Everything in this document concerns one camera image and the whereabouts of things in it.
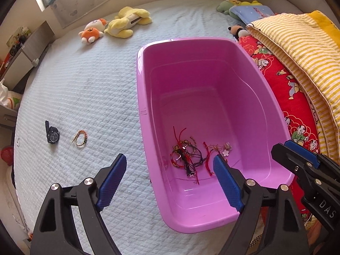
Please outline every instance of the yellow striped blanket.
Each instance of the yellow striped blanket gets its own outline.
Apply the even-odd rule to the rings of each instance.
[[[247,30],[297,79],[319,118],[320,152],[340,164],[340,30],[320,11],[271,16]]]

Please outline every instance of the beaded bracelet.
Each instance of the beaded bracelet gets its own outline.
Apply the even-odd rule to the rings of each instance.
[[[84,134],[84,141],[83,141],[83,143],[81,144],[81,145],[78,145],[77,144],[77,140],[78,140],[78,137],[79,137],[79,135],[80,134]],[[75,141],[75,144],[77,145],[77,146],[83,146],[83,145],[85,145],[86,144],[86,142],[87,142],[87,133],[86,133],[86,131],[85,130],[79,130],[78,131],[78,133],[77,133],[77,135],[74,137],[74,139],[72,140],[72,143]]]

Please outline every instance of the blue gripper pad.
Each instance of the blue gripper pad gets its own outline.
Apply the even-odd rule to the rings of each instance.
[[[230,206],[236,208],[238,212],[241,212],[244,207],[241,198],[241,189],[218,155],[214,158],[213,167],[214,173],[216,174],[218,182],[220,183]]]
[[[317,161],[316,154],[310,152],[292,140],[286,141],[285,146],[308,160],[308,162],[310,162],[314,168],[319,168],[320,163]]]
[[[105,178],[98,192],[97,208],[102,211],[109,206],[126,171],[126,157],[122,155]]]

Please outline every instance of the mattress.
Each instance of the mattress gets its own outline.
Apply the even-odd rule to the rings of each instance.
[[[126,173],[111,205],[101,213],[122,254],[220,251],[232,225],[181,234],[162,221],[147,171],[136,90],[136,56],[144,45],[178,37],[233,38],[227,28],[240,22],[217,12],[218,5],[157,1],[139,6],[150,11],[153,23],[134,26],[129,39],[104,35],[86,46],[78,36],[80,27],[51,45],[23,95],[15,133],[16,189],[30,230],[51,184],[77,185],[123,153]],[[45,120],[60,132],[56,145],[46,141]],[[83,148],[71,143],[81,129],[88,133]],[[74,219],[84,251],[91,253],[77,208]]]

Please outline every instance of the pink plastic tub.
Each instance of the pink plastic tub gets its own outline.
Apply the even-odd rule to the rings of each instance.
[[[238,217],[204,165],[197,168],[199,185],[172,165],[173,126],[177,136],[187,128],[181,139],[193,136],[204,157],[203,141],[230,142],[228,163],[245,178],[272,188],[292,182],[293,174],[270,156],[274,144],[290,139],[283,114],[263,75],[237,43],[223,38],[151,43],[138,53],[137,91],[150,179],[170,228],[196,233]]]

